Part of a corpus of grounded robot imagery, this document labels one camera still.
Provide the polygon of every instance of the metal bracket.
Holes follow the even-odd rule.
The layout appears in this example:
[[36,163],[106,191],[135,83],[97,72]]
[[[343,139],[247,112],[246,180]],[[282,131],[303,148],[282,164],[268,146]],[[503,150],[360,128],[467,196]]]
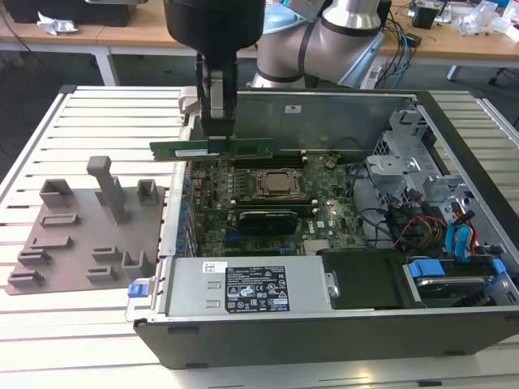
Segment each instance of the metal bracket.
[[199,111],[196,87],[184,87],[180,90],[178,107],[180,108],[180,113],[184,115]]

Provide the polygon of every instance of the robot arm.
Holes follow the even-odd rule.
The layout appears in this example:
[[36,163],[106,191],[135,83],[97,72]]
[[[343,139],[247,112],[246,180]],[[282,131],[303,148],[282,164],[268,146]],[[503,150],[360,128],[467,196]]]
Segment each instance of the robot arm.
[[169,34],[197,51],[200,121],[209,152],[224,152],[233,134],[236,53],[263,31],[265,0],[165,0]]

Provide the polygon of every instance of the power supply label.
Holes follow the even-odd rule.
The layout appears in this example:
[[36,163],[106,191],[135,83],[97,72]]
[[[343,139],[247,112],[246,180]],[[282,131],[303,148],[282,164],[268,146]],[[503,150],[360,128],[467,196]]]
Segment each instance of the power supply label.
[[225,310],[230,314],[289,311],[285,267],[227,267]]

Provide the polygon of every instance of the blue drive bracket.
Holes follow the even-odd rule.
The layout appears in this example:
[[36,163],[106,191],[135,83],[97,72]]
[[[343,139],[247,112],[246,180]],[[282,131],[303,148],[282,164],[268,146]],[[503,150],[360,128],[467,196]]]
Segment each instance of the blue drive bracket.
[[408,266],[413,278],[445,276],[445,271],[438,259],[415,259]]
[[[456,242],[454,243],[454,235],[457,234]],[[469,259],[465,255],[465,248],[469,241],[470,229],[466,225],[451,223],[447,227],[447,233],[445,234],[445,248],[447,252],[451,254],[454,252],[463,263],[469,262]]]

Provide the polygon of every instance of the desk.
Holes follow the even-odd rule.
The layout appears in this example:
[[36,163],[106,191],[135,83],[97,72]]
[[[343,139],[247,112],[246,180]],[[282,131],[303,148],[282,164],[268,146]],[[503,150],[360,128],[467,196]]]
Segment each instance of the desk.
[[[461,66],[519,67],[519,44],[508,36],[498,32],[460,36],[453,25],[445,23],[433,23],[430,30],[413,28],[407,9],[397,13],[400,6],[408,3],[409,0],[393,0],[392,12],[406,33],[422,38],[413,58],[414,64],[451,65],[449,80],[454,80]],[[393,34],[386,32],[379,56],[390,58],[395,54],[396,46]]]
[[[39,190],[45,179],[65,178],[72,188],[97,187],[85,167],[90,156],[107,155],[113,161],[112,173],[123,186],[153,178],[169,189],[174,163],[153,162],[149,142],[178,139],[178,127],[171,125],[178,111],[159,109],[143,124],[138,120],[139,110],[120,118],[107,108],[174,107],[179,90],[79,87],[59,94],[0,185],[2,388],[56,389],[71,387],[71,383],[74,389],[417,387],[418,380],[441,381],[445,387],[458,389],[517,387],[519,336],[469,357],[167,370],[126,322],[125,289],[7,295],[4,286],[42,205]],[[460,133],[466,132],[463,122],[467,121],[460,119],[457,109],[464,109],[462,117],[466,118],[467,104],[475,109],[474,99],[466,92],[436,92],[435,98],[450,108],[448,116],[457,121]],[[104,117],[92,108],[103,109]],[[96,121],[85,124],[84,118],[92,116]],[[490,115],[478,118],[483,125],[492,120]],[[475,140],[473,146],[478,148]]]
[[[393,12],[407,2],[409,0],[396,0],[392,7]],[[413,59],[415,64],[519,67],[519,44],[504,34],[491,33],[489,36],[462,37],[450,24],[441,24],[442,27],[434,24],[431,30],[423,30],[410,28],[411,19],[404,15],[396,14],[395,17],[407,32],[422,38],[422,44]],[[42,32],[34,24],[15,24],[9,15],[6,15],[6,18],[31,50],[95,55],[105,85],[119,84],[112,54],[182,56],[195,54],[194,50],[180,45],[167,32],[161,0],[150,0],[139,6],[125,28],[81,25],[78,33],[70,35],[51,36]],[[1,19],[0,50],[25,50]],[[378,66],[382,66],[396,50],[395,38],[392,34],[386,33],[386,40],[377,59]],[[254,48],[244,49],[238,53],[238,56],[255,58],[256,51]],[[458,67],[451,71],[449,78],[453,79],[459,69]]]

